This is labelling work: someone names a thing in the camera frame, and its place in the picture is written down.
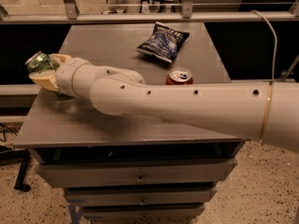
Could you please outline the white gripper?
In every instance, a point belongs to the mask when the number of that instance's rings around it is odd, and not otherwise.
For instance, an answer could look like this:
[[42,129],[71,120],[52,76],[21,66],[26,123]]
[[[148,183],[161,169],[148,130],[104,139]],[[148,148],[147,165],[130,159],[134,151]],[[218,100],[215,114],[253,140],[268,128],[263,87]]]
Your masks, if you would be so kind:
[[59,91],[78,98],[89,96],[93,84],[93,66],[87,60],[71,58],[67,54],[50,54],[54,70],[31,73],[29,78],[39,87],[49,91]]

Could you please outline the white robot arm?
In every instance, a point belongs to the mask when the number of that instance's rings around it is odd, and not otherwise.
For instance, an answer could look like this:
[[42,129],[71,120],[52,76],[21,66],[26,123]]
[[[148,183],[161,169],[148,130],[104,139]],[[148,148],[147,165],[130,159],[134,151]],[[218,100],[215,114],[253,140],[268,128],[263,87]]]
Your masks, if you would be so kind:
[[294,82],[149,85],[133,70],[41,51],[25,65],[36,85],[85,98],[107,115],[153,116],[299,151]]

